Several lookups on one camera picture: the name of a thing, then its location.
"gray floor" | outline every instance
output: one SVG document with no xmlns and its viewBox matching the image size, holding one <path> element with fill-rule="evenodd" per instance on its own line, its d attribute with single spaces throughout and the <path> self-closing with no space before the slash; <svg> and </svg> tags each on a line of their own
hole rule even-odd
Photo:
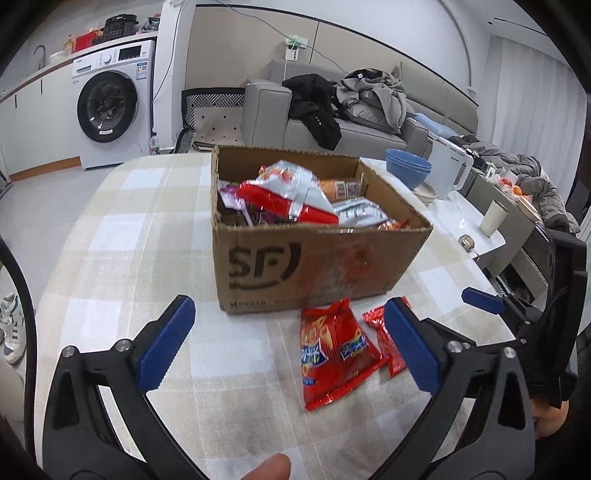
<svg viewBox="0 0 591 480">
<path fill-rule="evenodd" d="M 35 308 L 76 219 L 112 167 L 70 168 L 20 180 L 0 200 L 0 235 L 17 259 Z M 0 296 L 14 291 L 0 270 Z"/>
</svg>

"washing machine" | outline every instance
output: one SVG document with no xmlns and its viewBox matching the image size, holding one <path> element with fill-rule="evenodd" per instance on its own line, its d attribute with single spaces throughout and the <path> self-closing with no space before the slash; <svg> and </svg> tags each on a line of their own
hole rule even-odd
<svg viewBox="0 0 591 480">
<path fill-rule="evenodd" d="M 74 60 L 72 82 L 84 168 L 150 154 L 155 41 L 99 50 Z"/>
</svg>

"curtain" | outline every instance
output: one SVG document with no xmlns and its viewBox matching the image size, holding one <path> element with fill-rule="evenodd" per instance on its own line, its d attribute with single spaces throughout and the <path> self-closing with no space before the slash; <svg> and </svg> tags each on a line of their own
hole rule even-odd
<svg viewBox="0 0 591 480">
<path fill-rule="evenodd" d="M 493 35 L 480 90 L 477 137 L 536 157 L 566 201 L 587 113 L 587 94 L 573 71 L 538 50 Z"/>
</svg>

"washing machine door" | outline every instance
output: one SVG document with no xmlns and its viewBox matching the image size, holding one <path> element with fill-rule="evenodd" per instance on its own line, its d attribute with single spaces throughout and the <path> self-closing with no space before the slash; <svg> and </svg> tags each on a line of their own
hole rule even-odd
<svg viewBox="0 0 591 480">
<path fill-rule="evenodd" d="M 131 79 L 118 72 L 94 75 L 78 97 L 78 122 L 88 138 L 99 143 L 117 140 L 135 118 L 138 93 Z"/>
</svg>

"checkered tablecloth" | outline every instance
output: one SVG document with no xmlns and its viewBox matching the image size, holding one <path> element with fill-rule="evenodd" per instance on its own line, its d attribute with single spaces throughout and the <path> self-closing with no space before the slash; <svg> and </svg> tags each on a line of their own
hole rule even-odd
<svg viewBox="0 0 591 480">
<path fill-rule="evenodd" d="M 209 154 L 140 158 L 107 176 L 76 222 L 37 312 L 37 451 L 61 349 L 96 351 L 134 338 L 182 293 L 195 301 L 196 322 L 148 398 L 197 465 L 212 479 L 237 479 L 280 451 L 291 458 L 292 479 L 366 479 L 429 395 L 408 371 L 390 380 L 384 368 L 342 400 L 305 411 L 299 312 L 221 312 L 211 235 Z M 499 318 L 462 303 L 468 286 L 492 291 L 457 241 L 436 227 L 389 296 L 406 296 L 419 318 L 430 316 L 478 343 L 512 338 Z M 389 296 L 354 301 L 353 311 L 360 319 Z M 122 444 L 139 455 L 108 389 L 102 391 Z M 453 448 L 469 409 L 466 403 L 441 454 Z"/>
</svg>

